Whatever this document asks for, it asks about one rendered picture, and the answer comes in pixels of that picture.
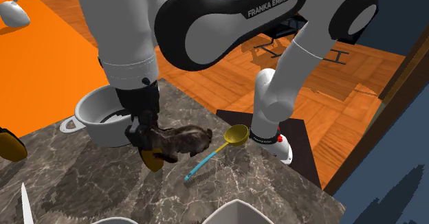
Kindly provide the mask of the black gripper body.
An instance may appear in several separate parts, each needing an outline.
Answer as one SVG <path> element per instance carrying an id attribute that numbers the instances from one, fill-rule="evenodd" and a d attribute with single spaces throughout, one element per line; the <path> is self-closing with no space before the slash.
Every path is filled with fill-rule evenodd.
<path id="1" fill-rule="evenodd" d="M 156 80 L 140 89 L 116 89 L 115 91 L 120 104 L 132 117 L 140 116 L 141 113 L 150 111 L 152 118 L 157 119 L 157 114 L 160 112 L 160 93 Z"/>

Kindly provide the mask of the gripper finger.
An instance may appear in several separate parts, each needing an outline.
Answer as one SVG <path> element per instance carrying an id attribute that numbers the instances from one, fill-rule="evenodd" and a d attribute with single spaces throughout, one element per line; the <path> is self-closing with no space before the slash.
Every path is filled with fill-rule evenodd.
<path id="1" fill-rule="evenodd" d="M 151 150 L 152 143 L 148 134 L 150 129 L 150 117 L 133 116 L 131 125 L 128 125 L 125 129 L 125 135 L 133 146 L 142 150 Z"/>
<path id="2" fill-rule="evenodd" d="M 158 115 L 156 112 L 153 112 L 151 110 L 146 110 L 146 126 L 147 126 L 147 129 L 159 128 Z"/>

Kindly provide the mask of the brown furry animal toy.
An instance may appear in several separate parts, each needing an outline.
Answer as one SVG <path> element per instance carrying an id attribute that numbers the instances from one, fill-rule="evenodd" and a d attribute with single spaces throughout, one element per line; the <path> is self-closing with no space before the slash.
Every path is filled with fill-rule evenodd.
<path id="1" fill-rule="evenodd" d="M 178 162 L 178 154 L 188 153 L 193 157 L 204 152 L 211 144 L 212 130 L 193 124 L 179 128 L 153 127 L 149 131 L 152 150 L 138 148 L 139 155 L 148 169 L 157 172 L 164 162 Z"/>

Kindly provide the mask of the white round bowl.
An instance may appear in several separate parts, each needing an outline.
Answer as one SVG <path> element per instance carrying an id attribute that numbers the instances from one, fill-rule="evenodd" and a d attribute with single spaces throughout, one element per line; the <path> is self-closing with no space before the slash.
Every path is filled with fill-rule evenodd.
<path id="1" fill-rule="evenodd" d="M 101 219 L 92 224 L 138 224 L 138 223 L 129 218 L 115 216 L 115 217 Z"/>

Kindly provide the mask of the orange rug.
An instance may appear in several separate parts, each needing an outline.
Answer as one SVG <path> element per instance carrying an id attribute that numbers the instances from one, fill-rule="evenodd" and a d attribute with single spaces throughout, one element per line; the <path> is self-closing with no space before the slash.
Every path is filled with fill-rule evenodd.
<path id="1" fill-rule="evenodd" d="M 107 85 L 98 50 L 41 0 L 18 0 L 30 24 L 0 20 L 0 127 L 22 137 L 74 114 Z"/>

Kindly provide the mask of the yellow and black object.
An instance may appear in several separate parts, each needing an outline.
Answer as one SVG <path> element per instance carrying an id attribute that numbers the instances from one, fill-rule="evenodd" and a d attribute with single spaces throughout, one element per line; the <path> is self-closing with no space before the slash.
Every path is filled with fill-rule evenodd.
<path id="1" fill-rule="evenodd" d="M 0 127 L 0 157 L 18 162 L 27 156 L 28 152 L 23 142 L 8 129 Z"/>

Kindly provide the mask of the white square bowl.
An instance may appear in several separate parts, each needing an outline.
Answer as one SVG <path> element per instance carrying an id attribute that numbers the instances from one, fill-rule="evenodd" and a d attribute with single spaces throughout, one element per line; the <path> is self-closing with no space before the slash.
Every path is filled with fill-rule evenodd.
<path id="1" fill-rule="evenodd" d="M 229 201 L 214 211 L 202 224 L 274 224 L 263 213 L 240 199 Z"/>

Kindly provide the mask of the white pointed blade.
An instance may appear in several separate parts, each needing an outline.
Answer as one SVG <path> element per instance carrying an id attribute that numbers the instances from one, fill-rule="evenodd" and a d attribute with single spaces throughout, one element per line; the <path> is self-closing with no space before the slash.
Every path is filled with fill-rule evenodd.
<path id="1" fill-rule="evenodd" d="M 31 206 L 28 199 L 28 193 L 24 183 L 21 184 L 21 199 L 22 199 L 22 210 L 23 210 L 23 223 L 34 224 Z"/>

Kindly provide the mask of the white rounded object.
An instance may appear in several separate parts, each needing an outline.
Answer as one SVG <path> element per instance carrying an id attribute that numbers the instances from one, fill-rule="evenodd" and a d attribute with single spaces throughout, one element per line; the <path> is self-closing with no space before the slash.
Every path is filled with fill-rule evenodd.
<path id="1" fill-rule="evenodd" d="M 30 18 L 17 3 L 18 0 L 0 3 L 0 18 L 8 27 L 23 27 L 30 24 Z"/>

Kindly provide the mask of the dark robot stand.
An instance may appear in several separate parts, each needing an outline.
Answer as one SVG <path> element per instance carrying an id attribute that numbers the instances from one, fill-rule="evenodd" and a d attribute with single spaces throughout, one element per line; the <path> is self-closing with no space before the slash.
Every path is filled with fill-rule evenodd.
<path id="1" fill-rule="evenodd" d="M 229 125 L 244 124 L 251 126 L 252 114 L 236 111 L 217 110 L 216 116 Z M 318 171 L 311 150 L 304 120 L 289 118 L 279 124 L 281 134 L 291 145 L 293 159 L 290 168 L 321 188 Z"/>

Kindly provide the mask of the brown door frame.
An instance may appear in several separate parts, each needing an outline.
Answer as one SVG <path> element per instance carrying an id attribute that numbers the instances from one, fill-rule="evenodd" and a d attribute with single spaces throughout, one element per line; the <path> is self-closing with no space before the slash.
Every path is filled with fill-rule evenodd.
<path id="1" fill-rule="evenodd" d="M 429 24 L 390 79 L 380 99 L 385 104 L 324 191 L 334 195 L 402 113 L 429 84 Z"/>

